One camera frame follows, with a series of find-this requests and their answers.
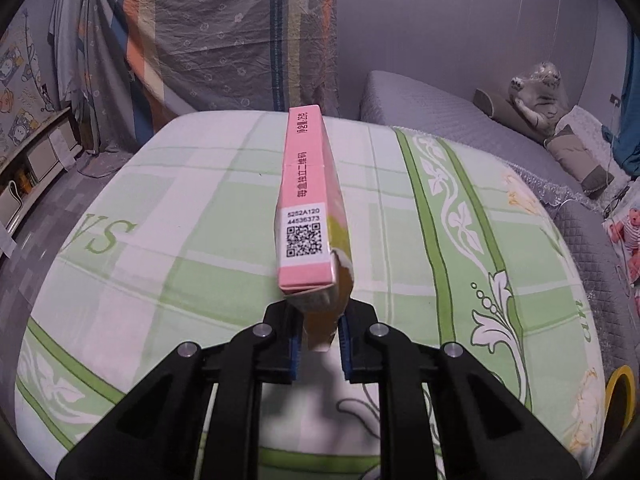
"gray quilted cover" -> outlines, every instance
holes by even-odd
[[[371,72],[360,105],[360,119],[405,126],[455,140],[499,156],[533,174],[580,193],[580,184],[547,151],[496,123],[471,102],[425,83],[388,72]],[[640,323],[618,260],[602,229],[601,217],[570,200],[550,209],[572,252],[596,322],[606,377],[629,364],[638,377]]]
[[[360,120],[405,126],[455,140],[582,192],[580,183],[533,140],[492,121],[473,103],[408,77],[370,72]]]

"plaid pattern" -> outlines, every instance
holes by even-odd
[[[415,341],[460,341],[589,469],[604,420],[600,349],[569,251],[527,187],[465,146],[325,120],[352,225],[353,297]],[[18,434],[50,473],[177,344],[227,341],[280,298],[273,218],[286,121],[178,118],[67,239],[34,306],[16,384]],[[379,441],[365,435],[380,431],[375,388],[344,382],[335,344],[305,356],[300,375],[293,387],[265,386],[265,478],[374,471]],[[359,412],[363,402],[372,410]]]

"yellow ring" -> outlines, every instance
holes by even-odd
[[[622,428],[624,431],[631,422],[631,419],[634,416],[634,410],[636,408],[636,380],[634,378],[634,373],[628,365],[624,365],[618,368],[612,373],[611,377],[609,378],[605,396],[605,413],[609,413],[609,403],[611,402],[611,396],[613,395],[613,390],[619,381],[625,381],[626,390],[628,391],[628,396],[626,396],[625,424]]]

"white label sticker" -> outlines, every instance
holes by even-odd
[[[14,254],[14,249],[16,248],[16,243],[9,231],[7,231],[4,226],[0,223],[0,252],[6,254],[8,258]]]
[[[331,261],[324,203],[280,210],[280,266]]]
[[[60,128],[56,128],[49,134],[49,140],[53,146],[53,151],[56,152],[56,157],[65,167],[65,170],[69,171],[76,163],[76,160],[74,159],[74,156],[71,155],[71,150],[69,149]]]

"silver screw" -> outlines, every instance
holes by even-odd
[[[187,341],[178,346],[178,355],[180,357],[191,357],[198,351],[198,347],[196,343],[192,343],[191,341]]]
[[[273,328],[271,325],[266,323],[258,323],[254,326],[254,335],[258,337],[267,337],[271,332],[273,332]]]
[[[384,337],[389,333],[389,327],[383,323],[374,323],[369,327],[369,332],[376,337]]]
[[[444,353],[449,357],[460,357],[465,349],[458,343],[447,343],[444,345]]]

